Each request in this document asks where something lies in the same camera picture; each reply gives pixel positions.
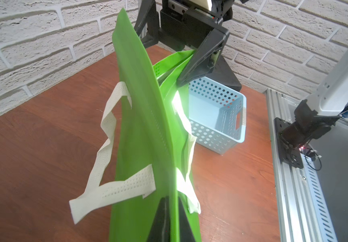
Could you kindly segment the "green insulated delivery bag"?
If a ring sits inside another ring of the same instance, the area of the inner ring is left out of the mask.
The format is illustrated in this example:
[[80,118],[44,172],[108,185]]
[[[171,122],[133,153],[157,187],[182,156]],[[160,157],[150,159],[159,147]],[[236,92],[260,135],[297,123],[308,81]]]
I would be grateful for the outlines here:
[[125,10],[112,34],[119,82],[108,99],[97,152],[85,191],[69,202],[74,223],[111,206],[109,240],[146,242],[159,202],[169,197],[170,242],[180,242],[179,198],[196,242],[200,202],[191,167],[197,138],[189,116],[189,89],[177,78],[193,52],[180,51],[152,64]]

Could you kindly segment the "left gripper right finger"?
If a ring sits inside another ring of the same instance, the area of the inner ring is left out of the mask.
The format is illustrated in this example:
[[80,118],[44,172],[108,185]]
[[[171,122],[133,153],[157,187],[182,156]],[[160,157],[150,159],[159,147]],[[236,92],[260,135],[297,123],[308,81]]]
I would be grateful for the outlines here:
[[190,223],[188,221],[183,203],[179,198],[179,229],[180,229],[180,242],[195,242]]

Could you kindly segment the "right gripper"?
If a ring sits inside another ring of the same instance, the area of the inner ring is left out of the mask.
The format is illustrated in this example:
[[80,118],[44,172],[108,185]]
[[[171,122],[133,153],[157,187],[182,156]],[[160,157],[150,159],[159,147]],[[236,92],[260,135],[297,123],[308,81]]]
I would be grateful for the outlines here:
[[177,86],[211,73],[229,37],[222,23],[232,19],[233,1],[162,1],[159,15],[155,0],[141,2],[134,30],[144,48],[159,41],[173,50],[198,48],[181,74]]

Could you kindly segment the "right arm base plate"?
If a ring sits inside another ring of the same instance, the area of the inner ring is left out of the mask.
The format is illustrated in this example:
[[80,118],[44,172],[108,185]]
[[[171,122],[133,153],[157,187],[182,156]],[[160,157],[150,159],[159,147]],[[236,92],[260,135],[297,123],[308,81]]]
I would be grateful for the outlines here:
[[281,118],[274,119],[276,132],[277,153],[280,161],[288,165],[303,169],[304,165],[301,158],[301,152],[297,146],[294,146],[293,135],[295,132],[294,123],[289,123]]

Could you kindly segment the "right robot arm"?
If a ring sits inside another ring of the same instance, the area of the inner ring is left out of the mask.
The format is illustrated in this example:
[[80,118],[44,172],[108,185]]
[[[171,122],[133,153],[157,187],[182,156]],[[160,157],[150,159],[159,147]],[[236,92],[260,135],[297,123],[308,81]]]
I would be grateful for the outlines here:
[[348,48],[348,1],[235,1],[223,51],[239,82],[298,99],[319,94],[328,111],[343,95],[328,74]]

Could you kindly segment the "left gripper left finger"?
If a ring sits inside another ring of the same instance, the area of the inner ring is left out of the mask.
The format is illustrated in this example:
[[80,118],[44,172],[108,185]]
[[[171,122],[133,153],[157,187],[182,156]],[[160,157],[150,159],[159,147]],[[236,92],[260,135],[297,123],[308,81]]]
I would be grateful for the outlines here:
[[160,200],[147,242],[170,242],[169,197]]

